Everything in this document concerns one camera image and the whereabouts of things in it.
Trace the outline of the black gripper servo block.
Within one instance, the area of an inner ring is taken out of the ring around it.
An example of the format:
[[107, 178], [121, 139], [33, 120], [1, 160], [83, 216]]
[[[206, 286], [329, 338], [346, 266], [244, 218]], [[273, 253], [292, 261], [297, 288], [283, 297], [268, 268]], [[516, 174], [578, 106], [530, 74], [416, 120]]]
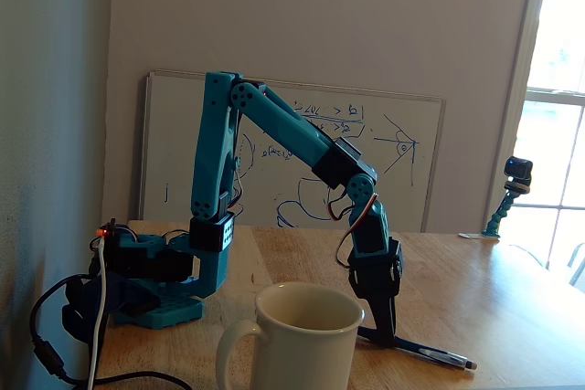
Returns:
[[352, 250], [348, 265], [348, 280], [359, 299], [390, 299], [399, 294], [404, 260], [398, 240], [391, 238], [383, 255], [358, 258]]

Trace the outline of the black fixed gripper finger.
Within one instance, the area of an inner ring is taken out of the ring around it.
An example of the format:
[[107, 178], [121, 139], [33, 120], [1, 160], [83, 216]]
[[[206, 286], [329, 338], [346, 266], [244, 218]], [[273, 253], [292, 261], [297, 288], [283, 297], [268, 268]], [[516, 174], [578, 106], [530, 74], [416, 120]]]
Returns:
[[365, 328], [364, 337], [379, 346], [393, 345], [393, 299], [388, 295], [373, 295], [367, 299], [376, 327]]

